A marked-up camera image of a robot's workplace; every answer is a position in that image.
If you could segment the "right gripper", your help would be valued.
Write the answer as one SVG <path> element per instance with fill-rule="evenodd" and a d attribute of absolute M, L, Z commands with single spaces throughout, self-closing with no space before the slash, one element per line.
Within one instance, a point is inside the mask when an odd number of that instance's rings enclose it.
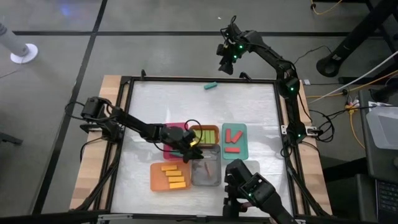
<path fill-rule="evenodd" d="M 233 74 L 233 64 L 245 54 L 249 47 L 245 38 L 248 31 L 241 31 L 236 24 L 228 25 L 220 30 L 224 42 L 217 47 L 217 55 L 221 56 L 219 71 Z"/>

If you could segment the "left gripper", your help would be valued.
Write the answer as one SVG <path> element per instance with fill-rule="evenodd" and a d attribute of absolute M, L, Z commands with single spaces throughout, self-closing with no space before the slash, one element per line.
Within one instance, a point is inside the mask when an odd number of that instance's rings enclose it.
<path fill-rule="evenodd" d="M 203 151 L 199 147 L 191 148 L 191 143 L 195 140 L 196 135 L 195 132 L 192 130 L 185 130 L 180 127 L 163 127 L 160 131 L 160 141 L 172 149 L 178 150 L 180 153 L 183 154 L 183 162 L 188 163 L 189 160 L 193 155 L 201 156 Z"/>

